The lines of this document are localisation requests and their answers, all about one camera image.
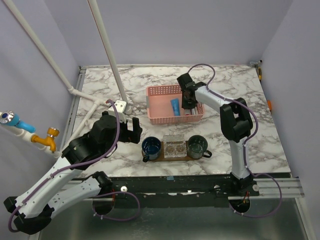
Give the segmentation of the dark blue mug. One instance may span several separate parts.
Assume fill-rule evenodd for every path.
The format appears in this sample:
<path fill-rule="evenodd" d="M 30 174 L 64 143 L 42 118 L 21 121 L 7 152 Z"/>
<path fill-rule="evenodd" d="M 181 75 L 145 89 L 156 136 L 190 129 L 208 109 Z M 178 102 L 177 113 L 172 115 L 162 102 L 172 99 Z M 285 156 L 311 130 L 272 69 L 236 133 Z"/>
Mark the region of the dark blue mug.
<path fill-rule="evenodd" d="M 149 136 L 143 140 L 141 150 L 143 153 L 142 161 L 144 163 L 154 161 L 157 160 L 161 154 L 162 143 L 158 138 Z"/>

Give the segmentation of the blue toothpaste tube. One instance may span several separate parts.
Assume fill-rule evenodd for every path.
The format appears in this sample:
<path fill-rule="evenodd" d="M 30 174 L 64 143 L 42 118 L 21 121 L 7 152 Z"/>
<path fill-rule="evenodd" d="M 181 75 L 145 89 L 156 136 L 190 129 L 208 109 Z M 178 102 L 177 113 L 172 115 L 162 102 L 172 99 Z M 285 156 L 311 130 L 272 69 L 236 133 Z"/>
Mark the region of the blue toothpaste tube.
<path fill-rule="evenodd" d="M 180 105 L 179 105 L 179 99 L 178 98 L 174 98 L 170 101 L 171 106 L 172 106 L 172 110 L 173 110 L 173 114 L 175 117 L 178 117 L 181 115 L 180 113 Z"/>

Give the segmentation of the oval wooden tray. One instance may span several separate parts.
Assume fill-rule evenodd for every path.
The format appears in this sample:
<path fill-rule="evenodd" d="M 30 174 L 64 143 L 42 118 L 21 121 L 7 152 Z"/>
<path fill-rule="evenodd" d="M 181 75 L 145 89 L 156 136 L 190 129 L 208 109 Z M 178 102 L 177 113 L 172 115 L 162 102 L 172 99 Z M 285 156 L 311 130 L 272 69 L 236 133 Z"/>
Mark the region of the oval wooden tray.
<path fill-rule="evenodd" d="M 196 160 L 196 159 L 191 158 L 189 156 L 165 158 L 165 155 L 164 155 L 164 142 L 163 141 L 161 142 L 161 152 L 160 152 L 158 158 L 156 158 L 154 160 L 150 160 L 149 158 L 147 158 L 145 156 L 143 151 L 141 152 L 141 154 L 143 156 L 142 161 L 144 163 L 147 163 L 147 162 L 182 162 L 182 161 L 195 161 Z"/>

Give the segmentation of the dark green mug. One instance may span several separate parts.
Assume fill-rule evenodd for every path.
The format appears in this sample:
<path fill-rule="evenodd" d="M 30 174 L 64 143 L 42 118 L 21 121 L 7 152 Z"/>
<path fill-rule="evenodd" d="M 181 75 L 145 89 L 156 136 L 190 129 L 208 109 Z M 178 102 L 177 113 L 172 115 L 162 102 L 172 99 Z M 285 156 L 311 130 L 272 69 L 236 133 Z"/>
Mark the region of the dark green mug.
<path fill-rule="evenodd" d="M 200 158 L 211 158 L 212 152 L 208 150 L 208 142 L 201 135 L 193 135 L 187 142 L 187 156 L 198 160 Z"/>

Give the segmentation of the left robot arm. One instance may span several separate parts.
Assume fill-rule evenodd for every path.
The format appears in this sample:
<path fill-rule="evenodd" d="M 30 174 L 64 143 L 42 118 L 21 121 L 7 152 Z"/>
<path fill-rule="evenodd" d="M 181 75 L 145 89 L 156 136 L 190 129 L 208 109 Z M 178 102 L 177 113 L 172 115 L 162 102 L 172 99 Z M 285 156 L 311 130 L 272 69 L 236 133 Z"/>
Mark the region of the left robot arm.
<path fill-rule="evenodd" d="M 9 231 L 33 235 L 72 205 L 86 198 L 104 198 L 112 194 L 112 180 L 103 171 L 91 174 L 66 191 L 60 190 L 89 166 L 107 158 L 117 149 L 118 142 L 138 144 L 142 131 L 137 117 L 132 118 L 132 130 L 129 130 L 128 123 L 120 122 L 117 114 L 104 111 L 90 131 L 68 144 L 53 167 L 36 184 L 24 194 L 4 200 L 3 204 L 11 214 Z"/>

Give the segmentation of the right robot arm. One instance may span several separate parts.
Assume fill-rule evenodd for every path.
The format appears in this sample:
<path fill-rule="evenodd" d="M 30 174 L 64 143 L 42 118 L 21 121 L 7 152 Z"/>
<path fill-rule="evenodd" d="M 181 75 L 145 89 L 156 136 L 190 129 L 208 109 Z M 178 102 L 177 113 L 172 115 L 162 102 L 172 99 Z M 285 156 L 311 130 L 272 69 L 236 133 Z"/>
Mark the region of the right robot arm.
<path fill-rule="evenodd" d="M 231 150 L 230 191 L 241 196 L 248 190 L 253 180 L 248 164 L 247 139 L 251 135 L 253 121 L 247 103 L 243 98 L 231 99 L 213 92 L 204 82 L 194 82 L 189 73 L 177 78 L 182 92 L 182 108 L 192 109 L 202 103 L 217 111 L 224 137 L 229 141 Z"/>

